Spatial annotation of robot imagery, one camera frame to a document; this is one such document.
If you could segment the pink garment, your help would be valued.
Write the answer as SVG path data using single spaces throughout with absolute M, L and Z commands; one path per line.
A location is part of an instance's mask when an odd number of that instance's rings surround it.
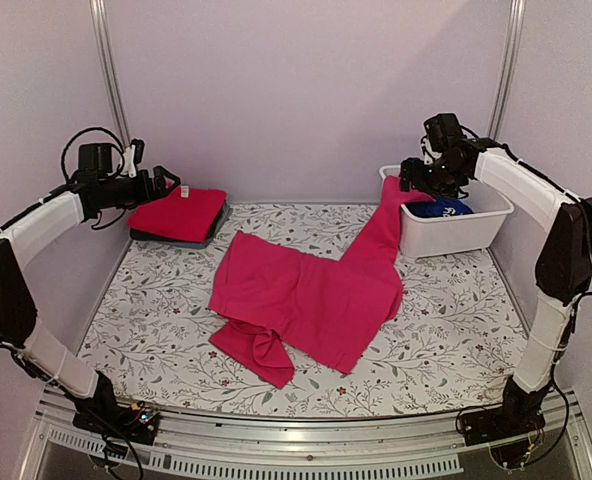
M 287 347 L 351 373 L 402 302 L 400 207 L 430 199 L 387 177 L 377 210 L 338 260 L 236 233 L 214 277 L 209 308 L 226 323 L 211 344 L 278 389 L 295 375 Z

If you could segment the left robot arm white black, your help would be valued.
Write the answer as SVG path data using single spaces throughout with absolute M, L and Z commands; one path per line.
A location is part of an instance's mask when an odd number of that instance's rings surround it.
M 98 221 L 107 209 L 127 212 L 163 199 L 181 180 L 162 166 L 142 170 L 145 144 L 107 142 L 80 146 L 78 167 L 62 185 L 0 226 L 0 349 L 30 377 L 61 390 L 75 406 L 75 427 L 125 442 L 154 443 L 159 418 L 140 402 L 118 403 L 111 380 L 66 347 L 39 317 L 25 269 L 69 230 Z

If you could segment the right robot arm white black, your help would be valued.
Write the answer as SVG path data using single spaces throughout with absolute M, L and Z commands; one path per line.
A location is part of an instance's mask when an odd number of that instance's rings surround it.
M 537 307 L 526 348 L 507 379 L 502 403 L 461 413 L 457 431 L 467 445 L 503 440 L 545 425 L 547 394 L 558 387 L 555 369 L 575 331 L 580 301 L 592 296 L 592 198 L 582 198 L 490 139 L 464 139 L 443 148 L 428 164 L 408 158 L 400 165 L 403 191 L 434 198 L 456 197 L 469 181 L 505 196 L 544 230 L 534 267 Z

